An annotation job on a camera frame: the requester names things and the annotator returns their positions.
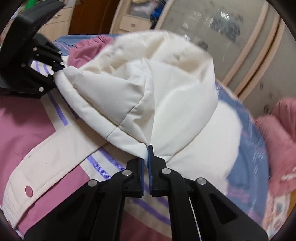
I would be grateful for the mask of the translucent storage box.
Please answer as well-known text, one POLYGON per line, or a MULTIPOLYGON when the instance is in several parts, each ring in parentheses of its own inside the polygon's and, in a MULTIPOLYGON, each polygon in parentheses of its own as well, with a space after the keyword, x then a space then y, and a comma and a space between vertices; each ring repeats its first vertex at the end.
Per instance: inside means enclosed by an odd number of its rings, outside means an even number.
POLYGON ((155 8, 158 5, 159 2, 157 1, 146 1, 144 3, 138 4, 132 2, 128 10, 128 14, 131 16, 149 19, 151 13, 155 10, 155 8))

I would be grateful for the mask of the blue striped blanket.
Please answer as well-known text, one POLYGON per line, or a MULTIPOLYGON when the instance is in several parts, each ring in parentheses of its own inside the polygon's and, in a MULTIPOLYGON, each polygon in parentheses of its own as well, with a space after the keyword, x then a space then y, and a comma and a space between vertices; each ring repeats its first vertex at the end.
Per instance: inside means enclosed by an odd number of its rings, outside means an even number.
MULTIPOLYGON (((90 56, 85 48, 98 51, 106 45, 108 38, 109 35, 69 35, 59 37, 53 43, 64 57, 68 57, 70 51, 74 50, 73 56, 81 54, 78 60, 83 62, 90 56)), ((226 196, 255 222, 261 224, 266 208, 269 177, 265 143, 243 104, 228 88, 218 82, 215 85, 219 103, 231 113, 236 113, 242 125, 238 155, 225 180, 226 196)), ((104 145, 67 174, 59 182, 59 186, 64 187, 67 183, 79 186, 91 179, 108 180, 114 173, 122 171, 130 158, 112 145, 104 145)), ((126 200, 124 218, 128 223, 134 222, 161 232, 171 228, 167 198, 151 197, 148 184, 144 185, 142 198, 126 200)))

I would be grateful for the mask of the floral pink bed sheet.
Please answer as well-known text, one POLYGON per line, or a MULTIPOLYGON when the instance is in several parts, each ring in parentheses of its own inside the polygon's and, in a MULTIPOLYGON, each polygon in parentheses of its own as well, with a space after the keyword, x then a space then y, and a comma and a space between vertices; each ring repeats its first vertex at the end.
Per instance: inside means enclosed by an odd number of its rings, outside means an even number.
POLYGON ((267 194, 265 214, 261 226, 266 231, 269 240, 280 230, 290 214, 290 196, 291 193, 281 196, 273 196, 270 192, 267 194))

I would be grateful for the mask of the frosted sliding wardrobe door right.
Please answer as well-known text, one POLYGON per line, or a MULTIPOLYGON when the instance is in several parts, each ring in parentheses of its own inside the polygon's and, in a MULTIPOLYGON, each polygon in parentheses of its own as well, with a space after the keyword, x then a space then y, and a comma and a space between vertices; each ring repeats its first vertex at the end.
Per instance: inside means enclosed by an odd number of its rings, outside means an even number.
POLYGON ((271 113, 280 99, 295 97, 295 39, 279 15, 234 93, 255 118, 271 113))

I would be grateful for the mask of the blue clothing on shelf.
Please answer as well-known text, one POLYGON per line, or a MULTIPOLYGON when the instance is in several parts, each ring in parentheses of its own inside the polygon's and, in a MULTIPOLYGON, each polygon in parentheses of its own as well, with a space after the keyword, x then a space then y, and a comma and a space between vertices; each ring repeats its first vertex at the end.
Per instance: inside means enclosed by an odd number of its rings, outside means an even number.
POLYGON ((153 12, 150 15, 150 20, 151 21, 156 21, 159 19, 159 17, 161 16, 161 13, 164 9, 165 5, 164 4, 160 4, 159 6, 157 6, 153 12))

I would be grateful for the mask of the pink rolled quilt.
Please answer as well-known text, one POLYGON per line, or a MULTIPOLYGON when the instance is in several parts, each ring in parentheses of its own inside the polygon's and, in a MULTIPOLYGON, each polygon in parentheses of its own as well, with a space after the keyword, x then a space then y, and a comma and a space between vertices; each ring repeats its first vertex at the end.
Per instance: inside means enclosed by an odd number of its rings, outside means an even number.
POLYGON ((270 167, 269 191, 274 196, 295 190, 295 98, 281 99, 271 114, 255 119, 270 167))

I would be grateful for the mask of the beige open wardrobe shelf unit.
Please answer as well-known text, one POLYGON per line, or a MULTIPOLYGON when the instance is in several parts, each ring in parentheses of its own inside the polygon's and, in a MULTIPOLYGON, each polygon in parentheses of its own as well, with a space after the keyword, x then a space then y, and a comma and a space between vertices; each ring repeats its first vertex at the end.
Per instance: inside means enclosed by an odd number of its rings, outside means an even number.
MULTIPOLYGON (((156 27, 159 19, 156 21, 151 21, 150 18, 140 18, 128 14, 128 10, 130 9, 132 2, 138 4, 144 3, 146 1, 120 1, 113 17, 111 29, 109 31, 111 35, 153 30, 156 27)), ((167 3, 166 1, 157 2, 159 2, 159 5, 166 5, 167 3)))

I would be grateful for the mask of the pink and white hooded jacket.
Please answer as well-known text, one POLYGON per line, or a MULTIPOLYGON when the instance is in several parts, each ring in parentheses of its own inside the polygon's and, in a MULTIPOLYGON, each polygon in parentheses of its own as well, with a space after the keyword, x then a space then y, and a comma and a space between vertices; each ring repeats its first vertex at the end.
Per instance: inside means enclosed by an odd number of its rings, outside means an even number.
POLYGON ((1 209, 20 233, 148 146, 227 193, 242 123, 218 98, 208 52, 171 32, 129 33, 54 77, 41 99, 1 97, 1 209))

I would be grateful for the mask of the frosted sliding wardrobe door left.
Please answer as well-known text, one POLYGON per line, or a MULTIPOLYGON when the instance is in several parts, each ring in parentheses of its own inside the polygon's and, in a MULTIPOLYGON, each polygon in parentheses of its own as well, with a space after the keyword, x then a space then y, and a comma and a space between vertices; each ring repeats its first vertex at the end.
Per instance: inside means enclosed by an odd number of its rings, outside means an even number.
POLYGON ((216 78, 228 83, 254 46, 268 10, 267 1, 167 1, 155 29, 206 50, 216 78))

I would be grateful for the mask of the beige side cabinet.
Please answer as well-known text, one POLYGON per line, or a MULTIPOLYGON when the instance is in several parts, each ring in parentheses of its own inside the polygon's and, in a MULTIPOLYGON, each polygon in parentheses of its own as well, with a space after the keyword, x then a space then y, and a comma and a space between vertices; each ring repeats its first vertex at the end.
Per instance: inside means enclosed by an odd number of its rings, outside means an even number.
POLYGON ((55 41, 59 37, 67 36, 73 14, 73 7, 64 7, 51 18, 38 33, 44 35, 48 40, 55 41))

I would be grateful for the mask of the frosted sliding wardrobe door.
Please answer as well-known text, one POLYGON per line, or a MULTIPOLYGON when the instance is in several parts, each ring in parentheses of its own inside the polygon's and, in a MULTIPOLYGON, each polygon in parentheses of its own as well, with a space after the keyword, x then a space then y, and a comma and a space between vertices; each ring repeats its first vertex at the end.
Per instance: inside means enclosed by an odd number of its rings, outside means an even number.
POLYGON ((254 46, 268 10, 267 1, 167 1, 155 29, 206 50, 216 78, 228 83, 254 46))
POLYGON ((255 118, 271 113, 280 99, 295 97, 295 39, 279 15, 234 93, 255 118))

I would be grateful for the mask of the dark brown wooden door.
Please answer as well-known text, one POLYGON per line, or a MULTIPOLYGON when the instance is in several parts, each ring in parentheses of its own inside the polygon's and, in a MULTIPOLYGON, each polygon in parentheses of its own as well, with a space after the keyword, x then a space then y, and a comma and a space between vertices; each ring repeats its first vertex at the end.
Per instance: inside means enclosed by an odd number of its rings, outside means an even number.
POLYGON ((108 34, 119 0, 76 1, 69 35, 108 34))

